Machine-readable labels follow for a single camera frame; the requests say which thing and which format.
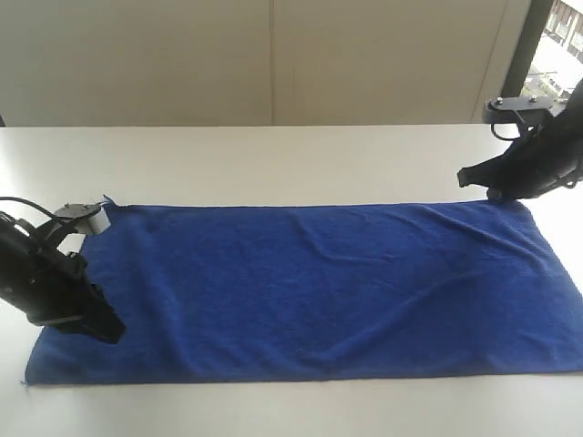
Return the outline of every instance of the white table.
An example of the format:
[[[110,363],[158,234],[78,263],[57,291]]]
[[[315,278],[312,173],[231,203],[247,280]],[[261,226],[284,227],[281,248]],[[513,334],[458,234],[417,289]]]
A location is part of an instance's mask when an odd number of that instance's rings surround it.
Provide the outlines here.
[[[483,126],[8,128],[0,129],[0,195],[49,209],[102,193],[174,205],[467,200],[484,190],[458,188],[456,171],[504,146]],[[582,197],[563,189],[528,202],[579,284]],[[1,207],[42,220],[27,207]],[[26,388],[19,381],[37,333],[0,305],[4,437],[583,435],[578,375]]]

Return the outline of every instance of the towel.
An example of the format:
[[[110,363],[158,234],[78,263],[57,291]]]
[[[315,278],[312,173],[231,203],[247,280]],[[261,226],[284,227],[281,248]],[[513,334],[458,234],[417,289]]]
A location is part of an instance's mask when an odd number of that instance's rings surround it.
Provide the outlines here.
[[[518,202],[106,209],[82,254],[127,333],[44,328],[28,384],[583,370],[581,295]]]

